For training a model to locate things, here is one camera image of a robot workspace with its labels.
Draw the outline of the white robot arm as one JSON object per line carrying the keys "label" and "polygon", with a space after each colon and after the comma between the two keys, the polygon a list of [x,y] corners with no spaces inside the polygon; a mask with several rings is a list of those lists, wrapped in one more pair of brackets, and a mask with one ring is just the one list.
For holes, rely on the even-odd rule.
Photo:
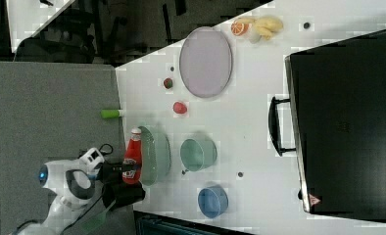
{"label": "white robot arm", "polygon": [[62,235],[97,200],[116,209],[145,198],[122,164],[102,157],[0,163],[0,235]]}

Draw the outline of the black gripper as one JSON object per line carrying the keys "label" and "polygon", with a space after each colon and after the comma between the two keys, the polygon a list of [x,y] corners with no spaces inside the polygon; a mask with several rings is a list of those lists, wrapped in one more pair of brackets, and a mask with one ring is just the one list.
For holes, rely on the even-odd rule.
{"label": "black gripper", "polygon": [[109,164],[104,162],[98,172],[97,179],[102,183],[121,182],[123,172],[137,171],[141,167],[142,164]]}

